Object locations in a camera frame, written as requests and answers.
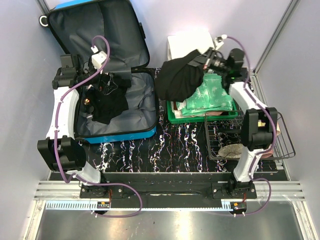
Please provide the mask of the small black garment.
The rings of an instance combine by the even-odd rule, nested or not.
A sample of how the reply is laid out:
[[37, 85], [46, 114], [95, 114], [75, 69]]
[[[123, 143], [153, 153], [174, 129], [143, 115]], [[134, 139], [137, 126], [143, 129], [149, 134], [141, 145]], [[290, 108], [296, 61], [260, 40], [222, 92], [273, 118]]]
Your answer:
[[113, 73], [101, 74], [98, 85], [87, 92], [87, 98], [93, 106], [92, 120], [108, 125], [113, 118], [128, 110], [126, 93], [131, 86], [130, 79]]

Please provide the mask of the blue fish-print suitcase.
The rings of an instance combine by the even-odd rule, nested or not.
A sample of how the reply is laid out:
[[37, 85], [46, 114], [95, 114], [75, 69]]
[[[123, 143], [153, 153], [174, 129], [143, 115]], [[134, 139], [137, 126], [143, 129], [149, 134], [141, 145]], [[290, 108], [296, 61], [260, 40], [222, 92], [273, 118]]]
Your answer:
[[[75, 138], [91, 144], [150, 138], [156, 133], [158, 100], [154, 73], [148, 69], [150, 54], [145, 35], [134, 8], [128, 0], [74, 0], [57, 5], [39, 19], [64, 51], [79, 55], [86, 79], [75, 87], [80, 93], [75, 113]], [[94, 68], [91, 47], [107, 53], [102, 67]], [[112, 73], [131, 80], [126, 92], [128, 110], [114, 117], [110, 124], [93, 121], [83, 101], [85, 87], [94, 77]]]

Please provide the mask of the green white patterned garment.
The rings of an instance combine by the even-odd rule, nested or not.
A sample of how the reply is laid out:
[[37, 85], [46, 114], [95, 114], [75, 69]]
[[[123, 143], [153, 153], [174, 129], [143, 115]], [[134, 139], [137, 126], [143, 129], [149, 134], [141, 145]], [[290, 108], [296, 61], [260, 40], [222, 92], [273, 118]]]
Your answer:
[[228, 112], [233, 109], [233, 99], [222, 87], [222, 77], [206, 73], [202, 84], [189, 98], [176, 103], [182, 116], [200, 116], [207, 112]]

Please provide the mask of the large black garment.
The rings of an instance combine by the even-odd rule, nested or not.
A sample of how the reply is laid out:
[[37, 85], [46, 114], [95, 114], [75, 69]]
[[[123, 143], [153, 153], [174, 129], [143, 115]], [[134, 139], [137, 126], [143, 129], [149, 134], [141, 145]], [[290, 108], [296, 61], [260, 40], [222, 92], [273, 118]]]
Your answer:
[[195, 93], [203, 82], [203, 67], [189, 63], [200, 55], [195, 49], [184, 57], [163, 63], [154, 80], [155, 93], [161, 100], [183, 102]]

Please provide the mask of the pink mesh patterned pouch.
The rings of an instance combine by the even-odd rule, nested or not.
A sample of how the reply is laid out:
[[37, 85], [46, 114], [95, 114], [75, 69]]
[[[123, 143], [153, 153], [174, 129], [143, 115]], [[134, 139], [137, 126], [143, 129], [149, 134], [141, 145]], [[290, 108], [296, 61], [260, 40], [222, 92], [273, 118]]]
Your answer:
[[221, 116], [224, 113], [226, 113], [226, 111], [208, 111], [200, 114], [182, 115], [182, 112], [180, 110], [173, 110], [173, 114], [176, 119], [197, 118], [197, 117], [204, 117], [205, 115], [215, 117], [215, 116]]

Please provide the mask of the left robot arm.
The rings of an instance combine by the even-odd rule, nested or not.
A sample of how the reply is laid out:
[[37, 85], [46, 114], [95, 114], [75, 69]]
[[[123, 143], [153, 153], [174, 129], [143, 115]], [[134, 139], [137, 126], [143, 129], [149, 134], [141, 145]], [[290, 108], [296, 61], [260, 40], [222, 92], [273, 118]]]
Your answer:
[[46, 137], [38, 140], [37, 150], [48, 168], [59, 173], [66, 183], [76, 179], [82, 183], [82, 192], [103, 198], [109, 193], [106, 180], [99, 170], [87, 162], [86, 151], [75, 136], [76, 111], [80, 100], [76, 85], [87, 75], [83, 73], [79, 55], [61, 55], [60, 61], [61, 67], [52, 80], [54, 107], [51, 123]]

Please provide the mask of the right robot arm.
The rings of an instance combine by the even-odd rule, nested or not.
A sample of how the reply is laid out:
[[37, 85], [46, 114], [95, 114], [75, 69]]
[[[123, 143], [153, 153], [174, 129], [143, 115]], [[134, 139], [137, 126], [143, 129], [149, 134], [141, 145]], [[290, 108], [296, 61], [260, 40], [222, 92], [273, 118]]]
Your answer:
[[239, 48], [232, 49], [224, 59], [212, 47], [200, 57], [203, 71], [212, 70], [221, 76], [222, 88], [244, 114], [240, 131], [243, 147], [226, 188], [228, 195], [235, 199], [252, 189], [255, 169], [262, 155], [274, 147], [277, 137], [278, 111], [262, 103], [248, 87], [243, 72], [244, 58], [245, 52]]

